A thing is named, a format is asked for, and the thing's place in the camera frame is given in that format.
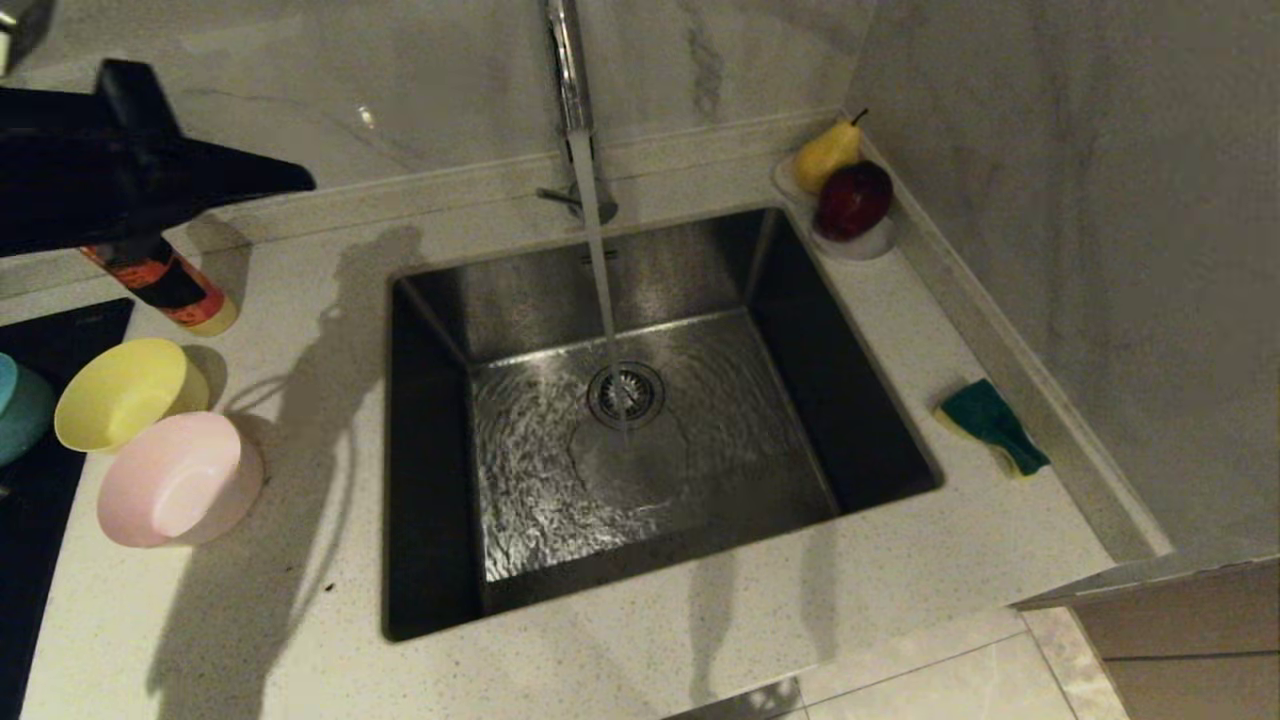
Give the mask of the yellow plastic bowl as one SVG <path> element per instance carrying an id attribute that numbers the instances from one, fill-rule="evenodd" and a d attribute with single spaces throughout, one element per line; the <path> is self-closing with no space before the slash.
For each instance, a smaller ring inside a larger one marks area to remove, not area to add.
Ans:
<path id="1" fill-rule="evenodd" d="M 69 450 L 110 454 L 161 419 L 207 409 L 207 379 L 184 348 L 137 338 L 100 354 L 70 379 L 52 428 Z"/>

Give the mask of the blue plastic bowl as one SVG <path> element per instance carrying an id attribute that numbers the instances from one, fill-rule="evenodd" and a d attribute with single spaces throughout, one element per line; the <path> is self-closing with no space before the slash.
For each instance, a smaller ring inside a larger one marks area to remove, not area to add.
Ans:
<path id="1" fill-rule="evenodd" d="M 55 398 L 37 372 L 0 352 L 0 468 L 32 450 L 49 432 Z"/>

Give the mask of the round metal drain strainer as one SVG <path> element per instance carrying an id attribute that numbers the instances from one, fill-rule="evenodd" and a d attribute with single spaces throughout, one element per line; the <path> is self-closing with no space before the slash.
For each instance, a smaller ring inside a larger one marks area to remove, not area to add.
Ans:
<path id="1" fill-rule="evenodd" d="M 655 420 L 666 405 L 666 384 L 644 363 L 602 368 L 588 386 L 586 404 L 596 421 L 613 430 L 635 430 Z"/>

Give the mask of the small white dish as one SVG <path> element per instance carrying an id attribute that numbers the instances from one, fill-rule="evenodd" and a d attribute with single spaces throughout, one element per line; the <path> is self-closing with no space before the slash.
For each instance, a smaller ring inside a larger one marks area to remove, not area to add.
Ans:
<path id="1" fill-rule="evenodd" d="M 820 252 L 842 261 L 868 263 L 893 250 L 897 227 L 891 215 L 886 215 L 868 232 L 850 241 L 833 241 L 822 236 L 814 224 L 817 196 L 796 184 L 794 159 L 795 154 L 791 152 L 778 160 L 772 170 L 772 179 L 774 187 L 800 210 L 805 232 Z"/>

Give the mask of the orange detergent bottle yellow cap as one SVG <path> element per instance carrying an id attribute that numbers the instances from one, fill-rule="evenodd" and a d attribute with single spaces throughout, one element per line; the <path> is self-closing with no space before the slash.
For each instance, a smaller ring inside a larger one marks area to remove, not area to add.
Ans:
<path id="1" fill-rule="evenodd" d="M 239 316 L 234 300 L 160 234 L 82 246 L 79 252 L 191 334 L 221 334 Z"/>

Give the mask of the yellow pear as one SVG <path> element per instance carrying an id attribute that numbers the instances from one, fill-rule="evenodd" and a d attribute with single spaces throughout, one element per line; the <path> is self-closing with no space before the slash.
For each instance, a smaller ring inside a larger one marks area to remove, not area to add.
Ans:
<path id="1" fill-rule="evenodd" d="M 859 123 L 868 113 L 869 109 L 863 108 L 851 118 L 837 119 L 797 150 L 792 178 L 803 192 L 818 195 L 836 170 L 860 160 L 864 133 Z"/>

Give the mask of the dark red apple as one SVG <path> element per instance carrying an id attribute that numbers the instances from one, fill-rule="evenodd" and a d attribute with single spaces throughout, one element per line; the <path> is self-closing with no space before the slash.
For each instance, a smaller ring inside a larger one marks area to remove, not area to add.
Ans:
<path id="1" fill-rule="evenodd" d="M 850 242 L 878 225 L 890 213 L 893 181 L 873 161 L 837 169 L 819 192 L 815 232 L 833 242 Z"/>

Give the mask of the black induction cooktop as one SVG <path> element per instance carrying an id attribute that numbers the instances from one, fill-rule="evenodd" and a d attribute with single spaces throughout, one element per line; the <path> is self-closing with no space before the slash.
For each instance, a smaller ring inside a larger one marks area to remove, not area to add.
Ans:
<path id="1" fill-rule="evenodd" d="M 0 327 L 0 352 L 61 395 L 70 379 L 125 336 L 134 301 L 115 299 Z M 18 720 L 52 574 L 84 454 L 46 429 L 0 468 L 0 720 Z"/>

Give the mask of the running water stream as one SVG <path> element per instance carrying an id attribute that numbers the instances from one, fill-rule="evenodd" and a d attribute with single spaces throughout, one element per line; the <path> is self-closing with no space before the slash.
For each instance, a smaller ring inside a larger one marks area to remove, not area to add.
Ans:
<path id="1" fill-rule="evenodd" d="M 621 378 L 622 368 L 616 340 L 613 302 L 611 297 L 611 283 L 605 263 L 605 246 L 602 233 L 600 206 L 603 196 L 602 190 L 599 190 L 596 184 L 590 132 L 588 129 L 570 129 L 567 132 L 567 143 L 572 159 L 576 184 L 579 187 L 584 237 L 588 242 L 591 274 L 605 337 L 605 357 L 608 361 L 608 377 L 611 378 L 611 392 L 604 392 L 604 396 L 611 398 L 614 413 L 618 415 L 616 419 L 617 429 L 623 434 L 623 439 L 628 441 L 628 420 L 626 418 L 626 407 L 623 407 L 623 404 L 621 402 L 625 396 L 623 382 Z"/>

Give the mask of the stainless steel sink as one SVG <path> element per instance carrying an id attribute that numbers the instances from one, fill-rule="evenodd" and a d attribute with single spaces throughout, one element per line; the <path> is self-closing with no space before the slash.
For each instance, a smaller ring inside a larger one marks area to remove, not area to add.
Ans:
<path id="1" fill-rule="evenodd" d="M 628 441 L 588 410 L 608 361 L 586 243 L 393 282 L 387 639 L 941 486 L 785 210 L 604 246 L 620 360 L 666 384 Z"/>

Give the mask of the green yellow sponge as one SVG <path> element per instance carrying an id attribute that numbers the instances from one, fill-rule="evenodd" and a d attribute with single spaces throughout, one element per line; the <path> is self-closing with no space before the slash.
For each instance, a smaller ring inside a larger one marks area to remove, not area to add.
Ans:
<path id="1" fill-rule="evenodd" d="M 1033 477 L 1051 465 L 1048 455 L 988 379 L 956 389 L 937 404 L 933 414 L 952 433 L 988 450 L 1010 477 Z"/>

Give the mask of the chrome faucet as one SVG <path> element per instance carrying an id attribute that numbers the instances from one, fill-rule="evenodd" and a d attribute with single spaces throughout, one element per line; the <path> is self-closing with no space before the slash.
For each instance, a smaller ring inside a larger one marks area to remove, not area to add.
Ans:
<path id="1" fill-rule="evenodd" d="M 575 0 L 538 0 L 547 27 L 548 47 L 559 108 L 562 156 L 572 172 L 596 172 L 594 115 L 585 44 Z"/>

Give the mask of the pink plastic bowl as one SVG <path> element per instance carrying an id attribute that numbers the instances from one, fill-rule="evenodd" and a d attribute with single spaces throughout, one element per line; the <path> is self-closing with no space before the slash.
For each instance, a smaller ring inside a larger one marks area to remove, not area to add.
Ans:
<path id="1" fill-rule="evenodd" d="M 238 525 L 260 496 L 259 447 L 219 413 L 183 413 L 138 433 L 108 469 L 97 520 L 115 544 L 196 546 Z"/>

